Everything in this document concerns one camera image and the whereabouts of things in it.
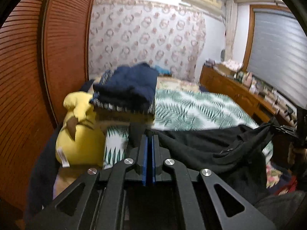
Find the bed with leaf sheet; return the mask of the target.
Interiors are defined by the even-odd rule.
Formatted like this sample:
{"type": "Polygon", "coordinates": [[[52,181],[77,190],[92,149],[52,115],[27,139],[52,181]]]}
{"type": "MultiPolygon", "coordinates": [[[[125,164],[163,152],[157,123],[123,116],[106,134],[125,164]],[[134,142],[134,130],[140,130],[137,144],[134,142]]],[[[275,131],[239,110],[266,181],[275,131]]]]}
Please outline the bed with leaf sheet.
{"type": "MultiPolygon", "coordinates": [[[[128,126],[114,120],[106,130],[104,168],[112,167],[125,157],[128,126]]],[[[155,113],[147,124],[156,130],[208,130],[258,124],[233,99],[212,92],[156,89],[155,113]]]]}

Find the cardboard box on cabinet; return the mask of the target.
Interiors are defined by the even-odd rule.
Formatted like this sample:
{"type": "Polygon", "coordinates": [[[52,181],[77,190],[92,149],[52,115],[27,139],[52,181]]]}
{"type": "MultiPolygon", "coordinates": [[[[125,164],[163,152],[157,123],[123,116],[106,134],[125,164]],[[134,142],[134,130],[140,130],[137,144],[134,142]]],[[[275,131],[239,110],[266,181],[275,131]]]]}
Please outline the cardboard box on cabinet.
{"type": "Polygon", "coordinates": [[[234,76],[234,74],[236,73],[235,71],[232,71],[231,69],[229,69],[228,67],[226,67],[221,63],[215,64],[213,66],[213,69],[223,76],[234,76]]]}

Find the patterned folded garment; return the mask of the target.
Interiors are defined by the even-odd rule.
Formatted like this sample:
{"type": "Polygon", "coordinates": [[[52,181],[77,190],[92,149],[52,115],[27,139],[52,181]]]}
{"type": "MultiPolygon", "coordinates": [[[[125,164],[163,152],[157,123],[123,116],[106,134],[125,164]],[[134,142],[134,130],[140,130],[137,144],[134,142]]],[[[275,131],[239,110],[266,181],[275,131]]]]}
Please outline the patterned folded garment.
{"type": "Polygon", "coordinates": [[[108,108],[93,107],[95,108],[95,111],[97,112],[101,121],[103,119],[109,119],[122,122],[152,122],[154,120],[155,113],[155,98],[149,113],[137,113],[124,109],[111,110],[108,108]]]}

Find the yellow plush toy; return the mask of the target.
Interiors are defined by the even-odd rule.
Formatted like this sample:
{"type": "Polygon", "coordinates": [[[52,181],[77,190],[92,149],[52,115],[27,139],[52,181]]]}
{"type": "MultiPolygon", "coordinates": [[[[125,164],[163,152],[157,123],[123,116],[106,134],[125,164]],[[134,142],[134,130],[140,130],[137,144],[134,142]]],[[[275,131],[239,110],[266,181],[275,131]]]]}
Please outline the yellow plush toy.
{"type": "Polygon", "coordinates": [[[64,99],[67,114],[56,140],[56,158],[63,168],[104,164],[106,136],[96,122],[89,101],[93,95],[78,91],[64,99]]]}

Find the floral quilt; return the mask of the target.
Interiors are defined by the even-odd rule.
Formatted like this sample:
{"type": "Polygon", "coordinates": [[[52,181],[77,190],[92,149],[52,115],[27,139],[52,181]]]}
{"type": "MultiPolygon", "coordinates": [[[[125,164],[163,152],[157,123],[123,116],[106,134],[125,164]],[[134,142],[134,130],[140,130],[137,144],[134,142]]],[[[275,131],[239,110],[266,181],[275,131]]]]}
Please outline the floral quilt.
{"type": "Polygon", "coordinates": [[[159,76],[157,78],[157,89],[200,92],[200,88],[197,83],[166,76],[159,76]]]}

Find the wall air conditioner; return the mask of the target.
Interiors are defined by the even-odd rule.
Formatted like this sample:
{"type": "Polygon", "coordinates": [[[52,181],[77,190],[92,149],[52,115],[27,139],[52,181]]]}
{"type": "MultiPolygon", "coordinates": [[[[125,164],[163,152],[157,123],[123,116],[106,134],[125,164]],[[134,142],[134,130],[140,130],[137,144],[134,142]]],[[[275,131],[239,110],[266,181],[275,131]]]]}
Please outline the wall air conditioner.
{"type": "Polygon", "coordinates": [[[222,6],[223,3],[220,0],[182,0],[184,3],[188,3],[199,9],[206,10],[207,12],[216,16],[223,16],[222,6]]]}

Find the beige side drape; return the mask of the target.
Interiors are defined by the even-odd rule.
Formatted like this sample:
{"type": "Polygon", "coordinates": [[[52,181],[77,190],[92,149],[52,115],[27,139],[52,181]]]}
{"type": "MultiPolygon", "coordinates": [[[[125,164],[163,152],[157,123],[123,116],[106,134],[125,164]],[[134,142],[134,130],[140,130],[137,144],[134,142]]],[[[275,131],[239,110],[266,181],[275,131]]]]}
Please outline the beige side drape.
{"type": "Polygon", "coordinates": [[[226,35],[225,35],[225,59],[233,58],[233,47],[237,29],[238,5],[234,0],[226,1],[226,35]]]}

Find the wooden louvered wardrobe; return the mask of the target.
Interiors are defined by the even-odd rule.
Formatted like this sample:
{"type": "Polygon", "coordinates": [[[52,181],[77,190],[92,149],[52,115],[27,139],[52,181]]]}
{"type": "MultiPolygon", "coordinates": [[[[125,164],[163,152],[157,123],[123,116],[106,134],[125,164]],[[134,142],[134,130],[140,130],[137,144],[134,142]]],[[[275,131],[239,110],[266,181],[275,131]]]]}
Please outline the wooden louvered wardrobe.
{"type": "Polygon", "coordinates": [[[93,0],[1,0],[1,221],[35,214],[53,183],[32,182],[62,122],[65,96],[88,79],[93,0]]]}

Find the blue item behind bed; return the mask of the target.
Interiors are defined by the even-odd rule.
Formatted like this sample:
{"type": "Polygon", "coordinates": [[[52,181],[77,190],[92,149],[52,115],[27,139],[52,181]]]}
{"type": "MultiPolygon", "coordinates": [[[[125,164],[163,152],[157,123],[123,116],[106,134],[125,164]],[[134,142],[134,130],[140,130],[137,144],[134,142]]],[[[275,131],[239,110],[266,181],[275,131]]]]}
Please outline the blue item behind bed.
{"type": "Polygon", "coordinates": [[[154,69],[158,71],[160,76],[172,76],[172,72],[170,70],[164,69],[158,65],[155,65],[154,69]]]}

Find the circle patterned curtain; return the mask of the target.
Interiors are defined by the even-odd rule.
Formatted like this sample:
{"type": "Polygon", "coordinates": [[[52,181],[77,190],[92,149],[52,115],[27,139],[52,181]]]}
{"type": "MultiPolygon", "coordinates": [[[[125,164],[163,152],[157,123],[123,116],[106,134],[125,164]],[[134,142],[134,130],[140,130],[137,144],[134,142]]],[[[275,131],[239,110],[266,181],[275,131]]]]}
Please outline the circle patterned curtain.
{"type": "Polygon", "coordinates": [[[194,81],[205,38],[205,17],[198,10],[144,0],[95,0],[89,76],[146,62],[194,81]]]}

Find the wooden sideboard cabinet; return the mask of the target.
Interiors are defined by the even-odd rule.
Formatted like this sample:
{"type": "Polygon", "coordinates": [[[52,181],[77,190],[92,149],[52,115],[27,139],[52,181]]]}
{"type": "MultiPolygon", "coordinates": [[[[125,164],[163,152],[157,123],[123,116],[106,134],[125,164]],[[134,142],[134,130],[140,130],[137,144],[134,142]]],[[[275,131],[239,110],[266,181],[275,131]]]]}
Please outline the wooden sideboard cabinet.
{"type": "Polygon", "coordinates": [[[211,67],[202,67],[199,81],[209,92],[232,98],[258,124],[268,122],[274,116],[280,125],[293,125],[260,96],[251,94],[243,84],[219,74],[211,67]]]}

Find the folded navy garment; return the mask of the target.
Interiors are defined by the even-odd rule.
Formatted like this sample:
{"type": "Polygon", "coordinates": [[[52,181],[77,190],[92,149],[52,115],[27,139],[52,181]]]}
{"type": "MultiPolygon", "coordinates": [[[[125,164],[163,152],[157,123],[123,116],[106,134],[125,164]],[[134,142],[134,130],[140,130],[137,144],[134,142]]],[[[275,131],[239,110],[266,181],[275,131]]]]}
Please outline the folded navy garment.
{"type": "Polygon", "coordinates": [[[89,102],[99,108],[149,113],[158,76],[159,72],[145,62],[107,70],[98,83],[93,83],[94,94],[89,102]]]}

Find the black printed t-shirt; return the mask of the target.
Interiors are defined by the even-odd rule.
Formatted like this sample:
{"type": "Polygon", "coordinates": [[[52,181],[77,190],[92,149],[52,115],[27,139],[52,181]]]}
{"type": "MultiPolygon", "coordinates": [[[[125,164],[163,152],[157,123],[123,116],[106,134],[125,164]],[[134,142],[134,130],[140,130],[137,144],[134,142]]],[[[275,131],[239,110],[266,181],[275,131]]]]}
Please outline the black printed t-shirt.
{"type": "Polygon", "coordinates": [[[159,145],[188,169],[210,169],[254,205],[268,196],[264,148],[273,137],[271,124],[256,129],[239,125],[225,129],[159,131],[145,125],[129,126],[129,145],[140,144],[142,135],[157,135],[159,145]]]}

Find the grey window blind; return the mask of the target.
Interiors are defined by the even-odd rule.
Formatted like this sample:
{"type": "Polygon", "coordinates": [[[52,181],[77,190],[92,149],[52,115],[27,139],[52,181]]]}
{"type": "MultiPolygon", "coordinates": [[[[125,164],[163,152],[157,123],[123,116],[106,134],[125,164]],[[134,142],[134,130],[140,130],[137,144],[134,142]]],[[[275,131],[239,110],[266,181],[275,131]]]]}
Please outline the grey window blind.
{"type": "Polygon", "coordinates": [[[275,9],[254,9],[248,71],[306,108],[306,35],[295,16],[275,9]]]}

